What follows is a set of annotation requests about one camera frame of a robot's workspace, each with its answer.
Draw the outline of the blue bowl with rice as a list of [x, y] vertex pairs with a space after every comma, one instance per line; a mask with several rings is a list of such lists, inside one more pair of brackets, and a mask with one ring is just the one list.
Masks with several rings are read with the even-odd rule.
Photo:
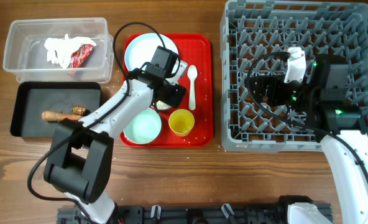
[[168, 104], [166, 104], [166, 103], [164, 103], [162, 101], [156, 102], [156, 107], [160, 111], [166, 111], [166, 110], [169, 110], [169, 109], [172, 108], [170, 105], [168, 105]]

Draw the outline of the yellow plastic cup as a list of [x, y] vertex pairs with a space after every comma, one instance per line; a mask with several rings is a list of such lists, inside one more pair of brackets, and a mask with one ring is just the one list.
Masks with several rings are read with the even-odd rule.
[[180, 137], [187, 136], [195, 125], [195, 117], [191, 111], [175, 110], [168, 119], [169, 128]]

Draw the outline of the green bowl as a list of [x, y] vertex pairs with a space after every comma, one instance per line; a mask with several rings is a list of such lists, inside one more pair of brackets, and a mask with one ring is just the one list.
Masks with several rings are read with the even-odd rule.
[[139, 113], [123, 130], [125, 137], [135, 144], [148, 144], [155, 140], [162, 129], [162, 120], [152, 108]]

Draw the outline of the brown food scrap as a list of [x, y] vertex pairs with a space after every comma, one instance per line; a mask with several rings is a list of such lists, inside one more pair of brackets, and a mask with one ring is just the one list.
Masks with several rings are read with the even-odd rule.
[[81, 106], [74, 106], [71, 109], [71, 112], [75, 115], [80, 115], [80, 116], [84, 116], [87, 112], [87, 109]]

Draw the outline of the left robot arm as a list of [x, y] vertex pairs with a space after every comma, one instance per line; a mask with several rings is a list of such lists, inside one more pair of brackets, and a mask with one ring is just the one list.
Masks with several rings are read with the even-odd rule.
[[149, 62], [124, 72], [121, 89], [96, 111], [73, 121], [68, 118], [56, 127], [51, 148], [33, 166], [27, 178], [29, 192], [41, 199], [32, 179], [41, 163], [46, 163], [44, 181], [64, 194], [62, 201], [73, 202], [79, 214], [74, 219], [88, 223], [123, 223], [119, 209], [106, 191], [111, 173], [114, 138], [141, 112], [161, 101], [178, 108], [186, 88], [179, 78], [181, 59], [160, 39]]

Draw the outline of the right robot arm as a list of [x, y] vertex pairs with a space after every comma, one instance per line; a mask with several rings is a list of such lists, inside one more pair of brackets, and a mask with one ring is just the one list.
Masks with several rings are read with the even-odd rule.
[[256, 105], [288, 105], [306, 113], [300, 127], [314, 131], [333, 175], [344, 223], [368, 223], [368, 135], [361, 109], [346, 103], [349, 64], [319, 55], [305, 82], [305, 69], [287, 61], [285, 75], [248, 73], [245, 84]]

